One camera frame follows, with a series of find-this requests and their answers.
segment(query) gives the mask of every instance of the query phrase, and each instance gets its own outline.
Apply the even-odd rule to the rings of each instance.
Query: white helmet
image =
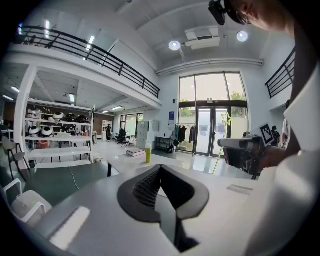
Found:
[[[29,130],[30,137],[39,137],[41,133],[41,128],[39,126],[32,126]]]
[[[32,107],[28,110],[28,118],[33,118],[33,119],[40,119],[41,116],[41,110],[35,107]]]
[[[54,129],[49,126],[45,126],[42,128],[42,137],[51,138],[54,136]]]
[[[49,118],[48,118],[48,122],[50,122],[50,123],[54,123],[54,122],[55,122],[55,120],[54,120],[54,118],[53,118],[52,116],[49,116]]]
[[[61,121],[61,119],[64,118],[64,116],[65,115],[62,112],[55,112],[53,114],[53,119],[55,121],[55,124],[57,125]]]

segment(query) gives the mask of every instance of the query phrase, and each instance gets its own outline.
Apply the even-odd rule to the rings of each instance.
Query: star sign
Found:
[[[226,114],[222,114],[221,116],[223,118],[222,123],[228,124],[228,126],[230,126],[230,121],[232,121],[232,118],[229,116],[229,113],[227,112]]]

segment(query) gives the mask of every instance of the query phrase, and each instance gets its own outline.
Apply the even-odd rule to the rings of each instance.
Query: fluorescent light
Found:
[[[248,40],[248,34],[247,34],[247,32],[240,31],[240,32],[238,32],[238,34],[236,34],[236,38],[240,42],[245,42]]]
[[[87,50],[87,51],[90,50],[91,44],[94,42],[94,40],[95,40],[95,37],[92,35],[92,36],[90,37],[89,44],[86,46],[86,50]]]
[[[44,27],[46,28],[44,30],[45,38],[49,39],[49,29],[50,29],[50,21],[49,20],[44,21]]]
[[[75,102],[75,95],[74,94],[69,94],[69,97],[70,97],[70,101],[71,102]]]
[[[172,51],[177,51],[180,49],[180,43],[178,41],[171,41],[169,43],[169,48],[172,50]]]
[[[116,107],[112,108],[111,110],[118,110],[118,109],[121,109],[121,108],[122,108],[122,106],[116,106]]]
[[[14,90],[17,93],[20,93],[20,90],[15,86],[11,86],[11,89]]]
[[[3,97],[6,98],[7,100],[10,100],[10,101],[13,101],[13,100],[14,100],[13,98],[10,98],[10,97],[8,97],[8,96],[6,96],[6,95],[3,95]]]

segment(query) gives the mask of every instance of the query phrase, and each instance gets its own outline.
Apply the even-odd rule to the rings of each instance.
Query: air conditioner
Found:
[[[185,34],[188,38],[185,46],[191,47],[192,50],[220,45],[218,26],[199,26],[186,30]]]

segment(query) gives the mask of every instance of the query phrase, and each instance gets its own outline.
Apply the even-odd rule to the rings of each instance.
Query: tree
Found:
[[[239,92],[232,92],[231,95],[231,100],[233,101],[244,101],[245,100],[245,95],[242,93],[240,94]],[[232,107],[231,108],[231,116],[233,118],[238,118],[241,117],[243,115],[245,115],[245,109],[243,107]]]
[[[181,102],[187,102],[187,99],[181,99]],[[191,118],[194,115],[190,111],[191,107],[184,107],[180,109],[180,117],[182,118]]]

